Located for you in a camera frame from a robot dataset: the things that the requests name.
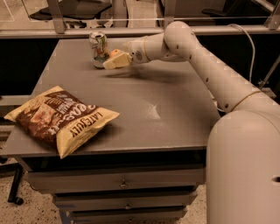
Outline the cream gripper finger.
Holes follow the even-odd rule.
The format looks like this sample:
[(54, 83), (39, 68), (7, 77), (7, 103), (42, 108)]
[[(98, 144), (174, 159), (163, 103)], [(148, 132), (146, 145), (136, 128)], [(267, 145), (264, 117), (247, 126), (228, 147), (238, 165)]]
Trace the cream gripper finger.
[(129, 66), (132, 61), (131, 56), (127, 52), (119, 52), (116, 56), (109, 58), (103, 63), (105, 69), (115, 69)]

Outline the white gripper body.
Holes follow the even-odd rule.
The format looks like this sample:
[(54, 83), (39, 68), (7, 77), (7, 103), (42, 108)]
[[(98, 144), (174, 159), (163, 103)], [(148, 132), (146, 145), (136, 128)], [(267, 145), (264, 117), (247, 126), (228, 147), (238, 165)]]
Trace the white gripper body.
[(128, 53), (132, 60), (135, 63), (148, 63), (150, 60), (148, 59), (145, 51), (145, 40), (147, 39), (146, 36), (141, 38), (135, 38), (131, 41), (125, 42), (122, 47), (123, 50)]

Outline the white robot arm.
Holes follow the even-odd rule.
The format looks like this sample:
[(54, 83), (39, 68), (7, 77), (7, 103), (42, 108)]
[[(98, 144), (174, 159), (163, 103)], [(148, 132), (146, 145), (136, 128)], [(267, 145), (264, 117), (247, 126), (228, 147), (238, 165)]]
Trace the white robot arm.
[(209, 52), (177, 21), (130, 41), (104, 62), (188, 61), (225, 115), (206, 150), (207, 224), (280, 224), (280, 105)]

